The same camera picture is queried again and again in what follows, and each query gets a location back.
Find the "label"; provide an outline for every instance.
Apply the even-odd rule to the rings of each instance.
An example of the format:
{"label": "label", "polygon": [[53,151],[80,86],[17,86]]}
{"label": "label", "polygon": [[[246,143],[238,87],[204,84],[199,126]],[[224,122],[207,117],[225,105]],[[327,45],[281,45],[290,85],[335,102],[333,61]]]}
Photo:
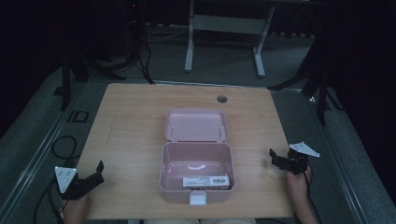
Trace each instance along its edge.
{"label": "label", "polygon": [[183,177],[183,189],[213,190],[228,189],[229,187],[230,179],[227,175]]}

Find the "container latch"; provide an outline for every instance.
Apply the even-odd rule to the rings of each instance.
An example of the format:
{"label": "container latch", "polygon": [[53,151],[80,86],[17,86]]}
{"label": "container latch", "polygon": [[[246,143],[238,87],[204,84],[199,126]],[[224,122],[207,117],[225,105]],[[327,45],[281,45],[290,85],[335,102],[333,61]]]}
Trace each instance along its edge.
{"label": "container latch", "polygon": [[190,205],[206,205],[206,193],[204,191],[193,191],[190,194]]}

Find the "table top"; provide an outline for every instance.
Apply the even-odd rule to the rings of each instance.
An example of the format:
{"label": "table top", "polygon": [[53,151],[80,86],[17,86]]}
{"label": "table top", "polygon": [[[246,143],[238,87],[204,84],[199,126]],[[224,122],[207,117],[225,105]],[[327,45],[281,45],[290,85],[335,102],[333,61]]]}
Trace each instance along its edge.
{"label": "table top", "polygon": [[[218,96],[227,97],[220,103]],[[171,108],[224,112],[236,188],[228,200],[205,206],[168,203],[160,188],[164,127]],[[283,171],[269,148],[289,146],[271,93],[264,88],[110,84],[78,162],[80,178],[103,161],[105,183],[90,193],[88,218],[291,217]]]}

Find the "hand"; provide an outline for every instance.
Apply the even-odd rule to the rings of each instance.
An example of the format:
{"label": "hand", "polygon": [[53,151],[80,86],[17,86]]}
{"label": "hand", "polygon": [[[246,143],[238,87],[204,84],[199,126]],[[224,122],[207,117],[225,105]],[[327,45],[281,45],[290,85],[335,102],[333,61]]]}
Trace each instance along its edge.
{"label": "hand", "polygon": [[[305,174],[308,177],[308,182],[310,183],[312,175],[310,166],[306,169]],[[292,172],[286,171],[286,180],[288,183],[290,200],[297,217],[304,224],[318,223],[309,204],[307,195],[308,186],[304,174],[295,175]]]}
{"label": "hand", "polygon": [[90,198],[88,194],[77,200],[61,200],[62,206],[65,206],[64,224],[83,224],[87,216]]}

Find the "table leg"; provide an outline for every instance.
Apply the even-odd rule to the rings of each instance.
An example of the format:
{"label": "table leg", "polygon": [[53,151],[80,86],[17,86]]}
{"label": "table leg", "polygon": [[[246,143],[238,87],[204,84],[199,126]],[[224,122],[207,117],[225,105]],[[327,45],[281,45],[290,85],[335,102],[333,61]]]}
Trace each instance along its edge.
{"label": "table leg", "polygon": [[184,65],[184,71],[190,72],[192,69],[192,56],[194,53],[194,42],[192,40],[194,35],[194,1],[190,1],[190,25],[189,25],[189,45],[187,46],[186,63]]}
{"label": "table leg", "polygon": [[268,29],[271,24],[271,19],[274,15],[275,7],[271,7],[268,12],[267,19],[262,27],[261,38],[259,46],[253,48],[254,60],[256,62],[257,75],[265,77],[264,66],[262,65],[262,46],[264,45],[265,37],[267,37]]}

